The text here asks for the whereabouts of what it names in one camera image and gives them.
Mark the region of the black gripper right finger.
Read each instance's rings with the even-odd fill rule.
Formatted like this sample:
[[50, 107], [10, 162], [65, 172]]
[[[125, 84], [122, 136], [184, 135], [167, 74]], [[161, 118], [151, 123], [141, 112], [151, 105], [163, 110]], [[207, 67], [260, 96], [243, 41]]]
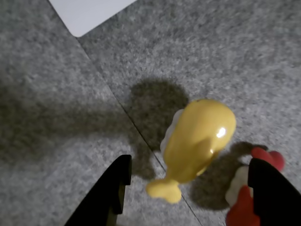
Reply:
[[248, 185], [253, 189], [253, 211], [261, 226], [299, 226], [301, 194], [275, 167], [252, 159]]

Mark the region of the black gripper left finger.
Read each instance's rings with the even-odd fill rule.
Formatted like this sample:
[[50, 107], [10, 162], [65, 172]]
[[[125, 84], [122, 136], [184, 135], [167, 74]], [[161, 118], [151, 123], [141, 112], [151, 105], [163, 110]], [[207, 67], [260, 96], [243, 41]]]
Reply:
[[132, 156], [119, 156], [101, 175], [66, 222], [67, 226], [115, 226], [131, 185]]

